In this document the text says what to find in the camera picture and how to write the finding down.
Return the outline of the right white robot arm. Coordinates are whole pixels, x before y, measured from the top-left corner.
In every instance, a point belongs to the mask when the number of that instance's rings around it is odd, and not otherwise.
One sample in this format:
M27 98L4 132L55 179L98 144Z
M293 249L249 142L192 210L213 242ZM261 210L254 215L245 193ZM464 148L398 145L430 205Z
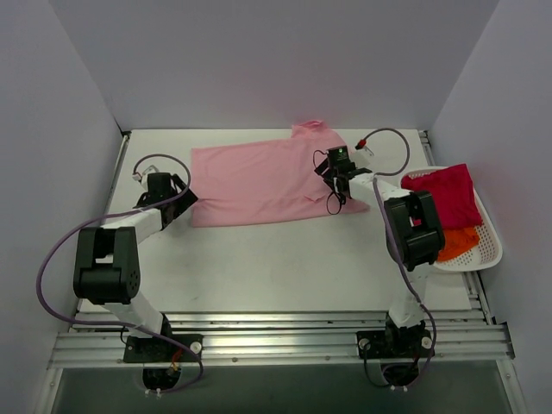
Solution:
M410 329L427 315L425 295L431 266L444 247L444 233L436 205L427 191L411 191L389 184L380 175L358 167L345 146L333 147L315 165L315 173L332 190L340 205L349 200L374 204L382 216L386 248L402 281L387 312L393 328L383 337L386 351L405 354L414 345Z

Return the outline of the magenta t shirt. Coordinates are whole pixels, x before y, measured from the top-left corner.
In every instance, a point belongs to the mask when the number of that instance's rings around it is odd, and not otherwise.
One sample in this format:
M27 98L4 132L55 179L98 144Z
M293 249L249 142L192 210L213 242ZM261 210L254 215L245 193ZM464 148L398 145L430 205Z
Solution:
M401 187L428 191L443 229L480 226L482 218L474 197L474 183L466 164L446 167L419 177L405 175Z

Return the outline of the white plastic basket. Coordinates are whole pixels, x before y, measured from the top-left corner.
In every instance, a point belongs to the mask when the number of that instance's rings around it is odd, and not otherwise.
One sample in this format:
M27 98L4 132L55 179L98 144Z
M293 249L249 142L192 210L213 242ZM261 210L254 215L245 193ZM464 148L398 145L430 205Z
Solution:
M427 173L432 173L436 170L444 169L446 167L427 167L425 169L410 170L403 173L399 179L401 186L401 179L405 175L411 175L412 177L419 177ZM492 222L486 213L484 205L480 201L480 198L474 188L475 203L478 207L482 218L482 224L480 226L472 227L476 228L476 231L480 237L479 244L470 249L461 256L445 261L436 261L435 267L442 272L476 272L494 267L499 263L502 258L503 248L497 236L497 233L492 225Z

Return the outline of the aluminium mounting rail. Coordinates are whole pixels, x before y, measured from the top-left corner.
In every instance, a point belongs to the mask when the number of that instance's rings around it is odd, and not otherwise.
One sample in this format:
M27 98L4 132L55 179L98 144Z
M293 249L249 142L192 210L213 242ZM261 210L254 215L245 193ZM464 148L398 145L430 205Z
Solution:
M385 314L364 312L184 313L167 315L174 331L203 336L205 366L349 364L358 360L356 335L381 330ZM437 311L441 361L495 361L514 356L509 331L481 308ZM113 325L77 325L58 335L51 368L122 367L123 345Z

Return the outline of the pink t shirt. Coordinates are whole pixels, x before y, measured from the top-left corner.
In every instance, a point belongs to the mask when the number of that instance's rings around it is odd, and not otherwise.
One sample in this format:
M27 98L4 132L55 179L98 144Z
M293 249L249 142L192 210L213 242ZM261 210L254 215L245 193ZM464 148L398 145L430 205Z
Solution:
M316 175L321 153L344 145L321 121L295 125L285 139L191 151L191 189L198 201L191 209L195 228L281 223L367 211L349 200L340 206Z

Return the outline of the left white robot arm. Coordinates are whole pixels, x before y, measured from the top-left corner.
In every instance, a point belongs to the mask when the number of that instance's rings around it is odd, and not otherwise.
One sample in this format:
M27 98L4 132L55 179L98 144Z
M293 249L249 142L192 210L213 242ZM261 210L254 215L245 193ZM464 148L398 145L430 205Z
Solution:
M145 338L143 352L165 361L174 350L165 315L141 293L139 244L166 229L198 200L182 178L156 170L142 177L145 191L130 216L78 232L73 291L113 314L131 334Z

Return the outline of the orange t shirt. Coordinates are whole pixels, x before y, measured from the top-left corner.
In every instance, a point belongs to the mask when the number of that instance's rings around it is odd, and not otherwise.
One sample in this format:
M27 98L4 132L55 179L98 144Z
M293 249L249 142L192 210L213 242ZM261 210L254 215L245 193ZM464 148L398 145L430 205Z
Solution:
M480 237L476 228L445 229L444 248L439 252L437 261L453 260L479 244Z

